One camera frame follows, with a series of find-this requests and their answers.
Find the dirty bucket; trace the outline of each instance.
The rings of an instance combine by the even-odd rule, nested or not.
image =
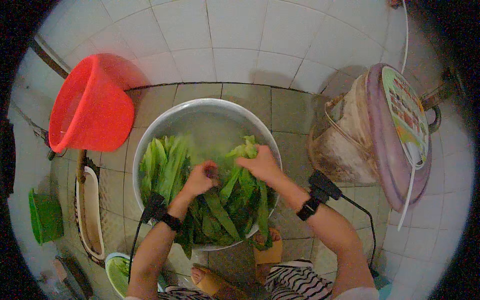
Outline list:
[[[30,204],[30,217],[35,240],[42,245],[63,236],[63,219],[60,203],[50,196],[34,193],[32,189],[28,194]]]
[[[134,109],[130,97],[101,65],[99,55],[84,58],[63,83],[50,116],[53,151],[65,148],[114,151],[128,137]]]
[[[319,109],[331,127],[322,131],[317,120],[310,130],[307,149],[316,169],[335,182],[380,182],[390,205],[401,211],[415,152],[421,164],[414,173],[410,204],[420,199],[432,160],[429,126],[416,92],[398,71],[376,64],[349,92]]]

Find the foot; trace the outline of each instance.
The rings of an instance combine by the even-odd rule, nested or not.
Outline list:
[[[278,241],[281,239],[280,235],[270,228],[270,235],[272,236],[272,241]],[[253,237],[257,243],[265,243],[265,238],[257,232]],[[268,274],[270,273],[270,268],[275,265],[273,264],[259,264],[256,266],[257,280],[260,283],[264,283],[267,279]]]
[[[204,277],[205,271],[197,267],[192,267],[192,280],[194,284],[198,284]]]

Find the floor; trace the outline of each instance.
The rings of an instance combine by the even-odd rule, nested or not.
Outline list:
[[[132,189],[132,162],[137,144],[148,125],[170,107],[195,98],[214,97],[240,104],[258,116],[272,130],[280,149],[284,171],[303,187],[312,173],[305,142],[312,108],[317,106],[311,94],[252,84],[171,84],[129,92],[136,101],[136,120],[129,138],[111,153],[89,152],[88,157],[100,169],[100,211],[106,254],[130,252],[141,211]],[[96,295],[115,299],[105,271],[89,261],[82,248],[74,221],[73,200],[75,169],[78,152],[68,150],[64,157],[52,163],[52,179],[62,206],[65,236],[56,241],[61,253],[75,256],[86,272]],[[353,186],[339,184],[351,199],[371,212],[375,223],[377,249],[385,237],[390,207],[378,185]],[[368,217],[344,200],[330,199],[327,203],[347,218],[357,230],[364,252],[370,256],[373,248]],[[334,280],[336,257],[312,231],[280,201],[270,218],[284,240],[283,260],[310,259],[323,277]],[[138,241],[151,229],[142,225]],[[245,285],[254,282],[253,253],[247,243],[222,251],[193,251],[188,260],[181,247],[172,246],[164,273],[170,283],[192,287],[190,267],[201,264],[217,271],[228,281]]]

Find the wrist strap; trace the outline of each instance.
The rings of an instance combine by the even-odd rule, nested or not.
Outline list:
[[[302,221],[306,221],[309,217],[313,216],[320,203],[325,204],[328,201],[328,196],[320,190],[310,192],[310,199],[308,199],[302,206],[301,210],[297,212],[297,216]]]
[[[174,216],[171,216],[167,213],[163,214],[161,221],[163,223],[167,224],[168,227],[170,227],[170,229],[172,229],[175,232],[179,232],[182,228],[182,225],[183,225],[183,223],[182,223],[182,221],[180,221],[180,219],[178,219]]]

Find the water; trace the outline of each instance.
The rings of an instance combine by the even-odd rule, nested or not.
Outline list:
[[[221,179],[233,166],[233,160],[225,159],[225,155],[245,142],[243,136],[252,134],[235,120],[211,112],[187,113],[171,123],[168,131],[173,135],[190,133],[192,165],[212,159],[218,164]]]

